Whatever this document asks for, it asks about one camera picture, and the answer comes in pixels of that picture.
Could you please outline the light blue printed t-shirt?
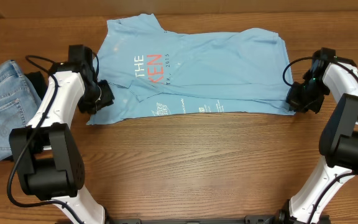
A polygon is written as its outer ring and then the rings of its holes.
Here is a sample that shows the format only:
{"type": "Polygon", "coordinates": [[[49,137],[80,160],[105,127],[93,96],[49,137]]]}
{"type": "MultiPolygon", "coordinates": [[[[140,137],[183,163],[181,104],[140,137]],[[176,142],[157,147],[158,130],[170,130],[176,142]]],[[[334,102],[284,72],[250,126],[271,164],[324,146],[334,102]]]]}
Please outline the light blue printed t-shirt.
{"type": "Polygon", "coordinates": [[[152,14],[109,20],[99,77],[115,100],[89,120],[192,113],[290,114],[284,41],[269,30],[178,34],[152,14]]]}

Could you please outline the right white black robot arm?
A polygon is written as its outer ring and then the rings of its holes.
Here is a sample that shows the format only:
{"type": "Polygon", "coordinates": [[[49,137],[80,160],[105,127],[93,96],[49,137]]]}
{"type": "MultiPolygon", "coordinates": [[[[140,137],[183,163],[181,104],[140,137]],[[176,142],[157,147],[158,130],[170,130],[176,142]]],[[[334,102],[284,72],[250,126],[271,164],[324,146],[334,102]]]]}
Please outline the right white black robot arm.
{"type": "Polygon", "coordinates": [[[309,57],[303,83],[290,85],[286,102],[297,113],[318,113],[326,95],[336,107],[319,138],[321,157],[301,190],[274,223],[329,223],[322,211],[339,189],[358,175],[358,70],[356,63],[322,48],[309,57]]]}

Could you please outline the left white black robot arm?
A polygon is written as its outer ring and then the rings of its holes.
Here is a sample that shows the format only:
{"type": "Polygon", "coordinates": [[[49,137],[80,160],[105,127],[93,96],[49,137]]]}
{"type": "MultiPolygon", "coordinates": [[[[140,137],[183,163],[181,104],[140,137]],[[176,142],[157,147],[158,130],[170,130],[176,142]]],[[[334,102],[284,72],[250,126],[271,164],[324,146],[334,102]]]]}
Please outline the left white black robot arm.
{"type": "Polygon", "coordinates": [[[75,110],[96,114],[113,104],[112,90],[98,73],[98,56],[85,45],[71,45],[68,60],[52,62],[46,70],[40,107],[25,127],[9,135],[14,167],[7,197],[13,205],[55,205],[70,223],[113,222],[85,187],[85,165],[70,130],[75,110]]]}

